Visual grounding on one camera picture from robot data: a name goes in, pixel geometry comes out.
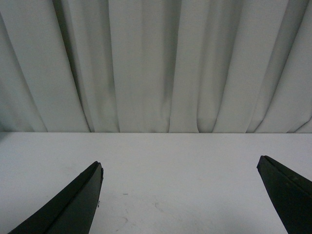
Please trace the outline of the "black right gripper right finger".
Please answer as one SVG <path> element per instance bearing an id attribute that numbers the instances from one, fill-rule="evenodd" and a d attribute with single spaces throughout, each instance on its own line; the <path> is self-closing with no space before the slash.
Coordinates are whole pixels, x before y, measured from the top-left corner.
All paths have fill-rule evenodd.
<path id="1" fill-rule="evenodd" d="M 287 233 L 312 232 L 312 182 L 269 156 L 257 165 L 269 198 Z"/>

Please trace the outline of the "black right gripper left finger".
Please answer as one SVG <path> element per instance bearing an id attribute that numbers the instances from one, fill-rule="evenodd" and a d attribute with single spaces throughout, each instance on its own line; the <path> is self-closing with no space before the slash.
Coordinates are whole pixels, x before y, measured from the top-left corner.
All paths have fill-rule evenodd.
<path id="1" fill-rule="evenodd" d="M 80 173 L 11 234 L 88 234 L 98 206 L 103 168 L 97 161 Z"/>

